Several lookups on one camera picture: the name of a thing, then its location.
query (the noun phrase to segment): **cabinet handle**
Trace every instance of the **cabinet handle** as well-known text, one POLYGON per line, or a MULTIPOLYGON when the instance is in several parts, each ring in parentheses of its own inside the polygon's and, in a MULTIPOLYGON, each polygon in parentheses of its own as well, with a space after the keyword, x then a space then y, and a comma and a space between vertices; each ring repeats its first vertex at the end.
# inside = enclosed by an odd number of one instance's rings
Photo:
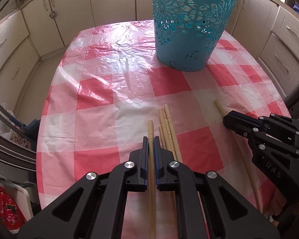
POLYGON ((57 16, 57 13, 56 12, 51 12, 49 16, 50 16, 51 19, 54 19, 57 16))
POLYGON ((1 43, 0 43, 0 48, 3 46, 3 44, 7 41, 7 39, 5 38, 1 43))
POLYGON ((289 70, 287 67, 285 67, 285 65, 283 64, 283 62, 279 59, 279 57, 274 54, 274 57, 278 60, 278 62, 283 66, 283 68, 286 70, 287 73, 289 73, 289 70))
POLYGON ((299 39, 297 33, 295 33, 291 28, 289 28, 289 26, 286 25, 286 28, 297 38, 299 39))
POLYGON ((243 2, 243 10, 245 11, 245 3, 246 3, 246 0, 244 0, 244 2, 243 2))
POLYGON ((20 68, 18 68, 18 70, 16 71, 16 73, 14 74, 14 76, 12 77, 12 80, 17 76, 17 73, 19 72, 20 68))
POLYGON ((47 7, 47 5, 46 5, 45 0, 43 0, 43 7, 45 8, 46 11, 48 11, 48 7, 47 7))
POLYGON ((54 0, 50 0, 52 7, 55 7, 54 0))

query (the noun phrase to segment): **pink checkered tablecloth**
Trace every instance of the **pink checkered tablecloth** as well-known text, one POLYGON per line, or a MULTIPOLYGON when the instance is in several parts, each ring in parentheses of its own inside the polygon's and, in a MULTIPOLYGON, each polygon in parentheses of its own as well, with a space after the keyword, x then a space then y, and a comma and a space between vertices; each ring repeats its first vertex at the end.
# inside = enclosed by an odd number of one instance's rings
MULTIPOLYGON (((46 207, 87 172, 110 172, 142 146, 147 121, 168 104, 183 161, 193 171, 217 171, 257 206, 231 131, 214 105, 251 116, 289 116, 255 59, 224 32, 207 66, 180 72, 155 56, 153 21, 82 31, 64 54, 42 112, 37 184, 46 207)), ((264 209, 275 187, 254 167, 264 209)), ((149 238, 148 193, 129 193, 122 238, 149 238)), ((173 203, 157 193, 157 239, 177 238, 173 203)))

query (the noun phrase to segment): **chopstick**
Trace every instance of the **chopstick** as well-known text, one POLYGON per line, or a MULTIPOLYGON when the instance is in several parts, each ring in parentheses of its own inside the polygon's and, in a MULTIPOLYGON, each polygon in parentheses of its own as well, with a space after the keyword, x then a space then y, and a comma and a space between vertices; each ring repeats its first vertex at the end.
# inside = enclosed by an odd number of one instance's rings
POLYGON ((166 145, 165 145, 165 140, 164 140, 164 135, 163 135, 163 130, 162 130, 162 125, 158 126, 159 129, 159 134, 161 136, 161 141, 162 141, 162 148, 166 149, 166 145))
MULTIPOLYGON (((222 107, 220 102, 218 100, 215 100, 214 103, 215 103, 216 107, 218 108, 219 112, 222 114, 222 116, 225 117, 227 115, 227 112, 224 110, 224 108, 222 107)), ((235 141, 236 141, 236 143, 239 147, 240 153, 243 156, 244 163, 245 163, 247 173, 248 173, 248 177, 249 177, 249 181, 250 181, 251 186, 253 188, 255 198, 256 198, 256 201, 257 201, 257 204, 258 204, 258 210, 259 210, 260 213, 262 213, 263 212, 263 207, 262 207, 262 200, 261 200, 261 197, 260 197, 260 192, 259 192, 259 189, 257 187, 257 183, 256 183, 256 179, 255 179, 252 167, 251 167, 250 162, 247 158, 246 151, 244 150, 243 145, 241 144, 241 142, 238 138, 238 135, 234 131, 232 131, 232 134, 233 134, 233 136, 235 138, 235 141)))
POLYGON ((175 155, 173 139, 171 138, 171 130, 170 130, 170 127, 168 125, 168 120, 167 119, 165 119, 165 125, 166 125, 166 129, 167 129, 167 133, 168 133, 168 139, 169 139, 170 144, 171 144, 171 151, 173 152, 173 155, 175 155))
POLYGON ((164 114, 163 114, 163 109, 159 108, 158 109, 158 115, 159 115, 159 121, 161 122, 161 126, 162 126, 162 131, 163 131, 163 137, 164 137, 164 141, 165 141, 165 145, 166 145, 166 149, 168 151, 171 151, 171 143, 168 137, 168 132, 167 132, 167 127, 166 127, 166 123, 165 123, 165 118, 164 118, 164 114))
POLYGON ((154 125, 153 120, 148 121, 149 164, 148 164, 148 189, 149 189, 149 224, 150 238, 156 239, 156 197, 155 197, 155 170, 154 170, 154 125))
POLYGON ((170 113, 170 110, 169 110, 169 107, 167 104, 164 106, 164 109, 165 109, 168 125, 169 125, 170 131, 171 131, 171 137, 172 137, 172 141, 173 141, 173 145, 174 145, 174 149, 175 149, 176 160, 178 162, 182 163, 183 162, 182 154, 179 149, 179 144, 178 144, 173 120, 171 118, 171 113, 170 113))

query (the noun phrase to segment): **red towel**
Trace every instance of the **red towel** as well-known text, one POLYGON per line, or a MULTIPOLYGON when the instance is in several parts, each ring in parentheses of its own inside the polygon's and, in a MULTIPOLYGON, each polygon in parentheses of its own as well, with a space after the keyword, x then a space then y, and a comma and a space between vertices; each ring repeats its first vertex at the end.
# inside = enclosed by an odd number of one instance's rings
POLYGON ((0 218, 10 231, 20 229, 27 221, 14 199, 2 187, 0 187, 0 218))

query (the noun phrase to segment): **drawer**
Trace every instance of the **drawer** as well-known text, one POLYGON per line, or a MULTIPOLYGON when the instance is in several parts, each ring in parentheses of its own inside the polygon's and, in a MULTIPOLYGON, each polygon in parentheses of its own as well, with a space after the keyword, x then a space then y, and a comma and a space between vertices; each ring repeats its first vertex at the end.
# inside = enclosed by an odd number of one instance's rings
POLYGON ((260 58, 274 74, 288 96, 299 84, 299 61, 275 35, 271 34, 260 58))
POLYGON ((21 11, 0 22, 0 69, 28 35, 21 11))
POLYGON ((20 92, 38 56, 28 38, 13 52, 0 70, 0 103, 7 103, 13 111, 20 92))
POLYGON ((299 20, 286 9, 280 7, 273 32, 299 59, 299 20))

